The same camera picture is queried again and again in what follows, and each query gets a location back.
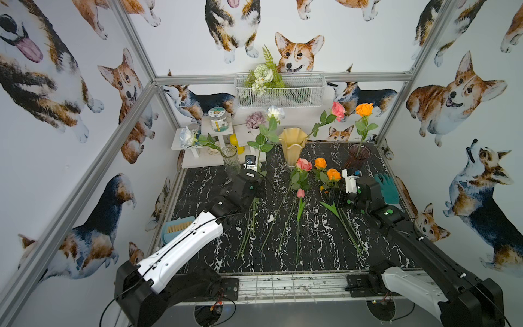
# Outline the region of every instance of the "black marble table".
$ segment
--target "black marble table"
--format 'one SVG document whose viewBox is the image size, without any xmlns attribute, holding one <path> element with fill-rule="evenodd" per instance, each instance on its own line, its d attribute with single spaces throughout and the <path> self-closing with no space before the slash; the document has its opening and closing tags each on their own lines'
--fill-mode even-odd
<svg viewBox="0 0 523 327">
<path fill-rule="evenodd" d="M 374 176 L 378 173 L 387 174 L 384 159 L 380 157 L 372 143 L 371 158 L 362 169 L 363 174 Z M 327 161 L 327 168 L 341 171 L 348 158 L 347 143 L 308 143 L 301 157 L 313 162 L 317 157 Z M 263 165 L 267 170 L 267 178 L 272 181 L 275 189 L 265 183 L 265 197 L 260 199 L 256 231 L 250 237 L 243 258 L 236 258 L 247 225 L 247 214 L 239 215 L 236 224 L 224 235 L 207 244 L 179 271 L 188 273 L 202 265 L 208 265 L 218 273 L 261 273 L 261 272 L 302 272 L 302 271 L 333 271 L 367 269 L 384 259 L 391 260 L 402 268 L 414 268 L 412 258 L 406 256 L 394 243 L 370 228 L 363 214 L 347 209 L 348 217 L 363 241 L 367 251 L 362 256 L 350 243 L 347 233 L 338 219 L 326 208 L 320 205 L 320 182 L 313 179 L 310 173 L 311 189 L 305 194 L 306 207 L 300 224 L 300 255 L 296 262 L 296 208 L 289 213 L 291 219 L 284 233 L 281 252 L 277 253 L 281 232 L 284 229 L 292 201 L 296 199 L 292 191 L 287 201 L 282 205 L 280 216 L 264 249 L 261 249 L 273 216 L 280 205 L 289 185 L 289 172 L 285 169 L 285 160 L 280 146 L 267 153 L 267 162 Z M 187 171 L 178 202 L 172 219 L 187 216 L 197 216 L 205 204 L 227 185 L 227 176 L 223 166 L 190 168 Z"/>
</svg>

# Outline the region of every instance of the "purple hydrangea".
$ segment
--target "purple hydrangea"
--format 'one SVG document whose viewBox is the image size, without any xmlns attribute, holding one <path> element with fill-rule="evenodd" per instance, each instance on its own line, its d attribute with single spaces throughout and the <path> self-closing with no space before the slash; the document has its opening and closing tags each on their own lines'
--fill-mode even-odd
<svg viewBox="0 0 523 327">
<path fill-rule="evenodd" d="M 245 120 L 247 128 L 258 128 L 260 125 L 265 124 L 265 114 L 261 111 L 250 114 Z"/>
</svg>

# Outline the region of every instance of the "green glove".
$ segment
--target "green glove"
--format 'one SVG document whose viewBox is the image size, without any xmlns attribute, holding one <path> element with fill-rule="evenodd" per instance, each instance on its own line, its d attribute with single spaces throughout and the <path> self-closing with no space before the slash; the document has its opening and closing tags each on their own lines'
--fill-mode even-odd
<svg viewBox="0 0 523 327">
<path fill-rule="evenodd" d="M 386 204 L 393 206 L 400 203 L 400 195 L 391 176 L 378 174 L 374 179 L 380 184 L 381 194 Z"/>
</svg>

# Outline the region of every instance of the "white wire basket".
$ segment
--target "white wire basket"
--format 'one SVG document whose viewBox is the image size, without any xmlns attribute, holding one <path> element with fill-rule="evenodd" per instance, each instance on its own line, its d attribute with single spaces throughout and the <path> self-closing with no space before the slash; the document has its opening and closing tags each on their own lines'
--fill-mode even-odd
<svg viewBox="0 0 523 327">
<path fill-rule="evenodd" d="M 325 75 L 323 72 L 282 73 L 288 88 L 268 88 L 258 95 L 250 87 L 245 87 L 248 73 L 234 76 L 236 98 L 240 108 L 265 108 L 275 105 L 285 107 L 319 107 L 323 104 Z"/>
</svg>

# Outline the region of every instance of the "pink tulip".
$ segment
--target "pink tulip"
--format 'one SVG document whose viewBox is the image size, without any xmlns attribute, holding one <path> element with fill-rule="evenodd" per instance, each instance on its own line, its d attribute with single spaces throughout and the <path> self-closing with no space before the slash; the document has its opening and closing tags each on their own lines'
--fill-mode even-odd
<svg viewBox="0 0 523 327">
<path fill-rule="evenodd" d="M 298 169 L 301 169 L 306 172 L 312 169 L 312 164 L 304 158 L 299 158 L 296 162 L 296 166 L 298 167 Z"/>
<path fill-rule="evenodd" d="M 337 116 L 337 121 L 341 121 L 343 118 L 345 118 L 345 108 L 339 102 L 332 103 L 331 113 Z"/>
</svg>

